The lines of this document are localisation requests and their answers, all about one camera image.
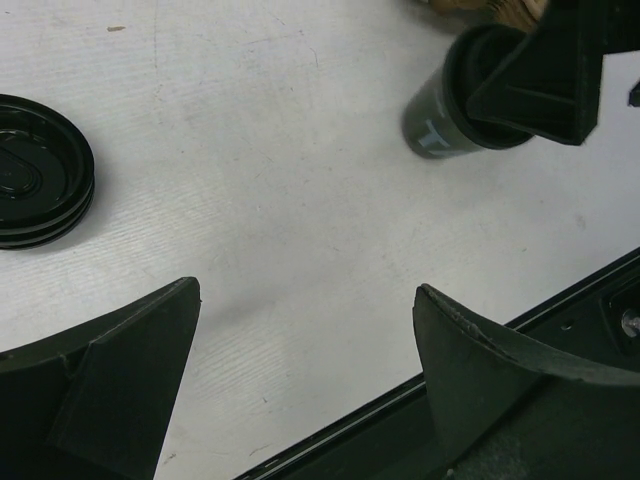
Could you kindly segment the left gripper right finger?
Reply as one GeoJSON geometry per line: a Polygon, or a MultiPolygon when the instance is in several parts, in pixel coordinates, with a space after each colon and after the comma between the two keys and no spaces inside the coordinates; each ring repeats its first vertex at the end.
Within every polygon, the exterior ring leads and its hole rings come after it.
{"type": "Polygon", "coordinates": [[[551,347],[426,284],[413,325],[446,477],[638,477],[636,372],[551,347]]]}

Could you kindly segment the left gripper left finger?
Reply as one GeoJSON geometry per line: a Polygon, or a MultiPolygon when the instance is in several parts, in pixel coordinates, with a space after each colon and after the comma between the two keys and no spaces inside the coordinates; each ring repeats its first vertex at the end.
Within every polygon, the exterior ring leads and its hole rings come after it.
{"type": "Polygon", "coordinates": [[[184,277],[2,352],[2,478],[153,478],[200,308],[184,277]]]}

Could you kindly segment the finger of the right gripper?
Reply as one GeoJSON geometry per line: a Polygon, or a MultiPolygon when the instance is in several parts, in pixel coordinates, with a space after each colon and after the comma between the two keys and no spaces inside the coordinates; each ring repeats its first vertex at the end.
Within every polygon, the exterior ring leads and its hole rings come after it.
{"type": "Polygon", "coordinates": [[[550,1],[537,27],[467,100],[469,116],[564,145],[597,125],[604,3],[550,1]]]}

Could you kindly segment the brown cardboard cup carrier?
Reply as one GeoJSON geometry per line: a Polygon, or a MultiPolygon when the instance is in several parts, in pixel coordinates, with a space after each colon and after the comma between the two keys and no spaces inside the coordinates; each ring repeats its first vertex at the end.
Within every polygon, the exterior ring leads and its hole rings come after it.
{"type": "Polygon", "coordinates": [[[534,30],[544,15],[547,0],[429,0],[424,1],[440,15],[478,13],[492,23],[524,32],[534,30]]]}

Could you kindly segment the dark translucent cup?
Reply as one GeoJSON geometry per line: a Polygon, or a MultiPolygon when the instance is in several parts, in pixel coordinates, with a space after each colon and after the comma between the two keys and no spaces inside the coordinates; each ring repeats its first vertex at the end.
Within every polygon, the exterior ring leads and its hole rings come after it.
{"type": "Polygon", "coordinates": [[[425,159],[447,159],[481,150],[507,150],[532,139],[526,132],[475,120],[466,102],[524,39],[500,24],[472,27],[451,45],[404,110],[401,127],[409,148],[425,159]]]}

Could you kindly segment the black cup lid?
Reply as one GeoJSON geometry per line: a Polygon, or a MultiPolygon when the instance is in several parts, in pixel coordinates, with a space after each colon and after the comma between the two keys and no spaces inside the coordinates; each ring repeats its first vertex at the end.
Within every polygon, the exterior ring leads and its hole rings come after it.
{"type": "Polygon", "coordinates": [[[443,66],[445,103],[471,151],[507,150],[533,138],[513,127],[474,119],[467,111],[469,98],[524,37],[524,32],[504,25],[480,25],[460,35],[446,55],[443,66]]]}

